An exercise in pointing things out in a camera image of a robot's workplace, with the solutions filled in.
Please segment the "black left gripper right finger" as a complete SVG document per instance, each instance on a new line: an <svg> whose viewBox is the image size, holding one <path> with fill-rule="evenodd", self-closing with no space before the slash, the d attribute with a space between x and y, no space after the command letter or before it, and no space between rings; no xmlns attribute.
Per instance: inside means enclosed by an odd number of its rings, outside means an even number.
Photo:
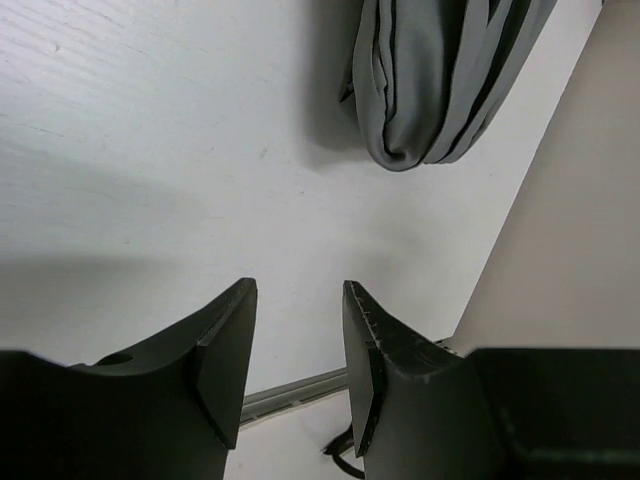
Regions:
<svg viewBox="0 0 640 480"><path fill-rule="evenodd" d="M456 355L343 285L355 453L369 479L635 479L639 354Z"/></svg>

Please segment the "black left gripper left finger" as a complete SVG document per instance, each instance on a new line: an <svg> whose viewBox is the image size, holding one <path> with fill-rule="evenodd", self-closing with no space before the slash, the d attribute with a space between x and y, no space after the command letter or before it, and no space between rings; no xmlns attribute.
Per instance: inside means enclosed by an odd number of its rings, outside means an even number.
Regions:
<svg viewBox="0 0 640 480"><path fill-rule="evenodd" d="M220 479L237 442L257 311L242 278L93 365L1 354L5 479Z"/></svg>

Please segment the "grey pleated skirt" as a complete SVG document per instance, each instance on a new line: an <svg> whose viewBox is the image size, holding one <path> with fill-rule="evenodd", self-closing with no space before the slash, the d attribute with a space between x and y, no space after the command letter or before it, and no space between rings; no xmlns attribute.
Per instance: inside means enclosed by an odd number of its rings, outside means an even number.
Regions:
<svg viewBox="0 0 640 480"><path fill-rule="evenodd" d="M509 94L553 1L366 1L343 98L381 167L459 160Z"/></svg>

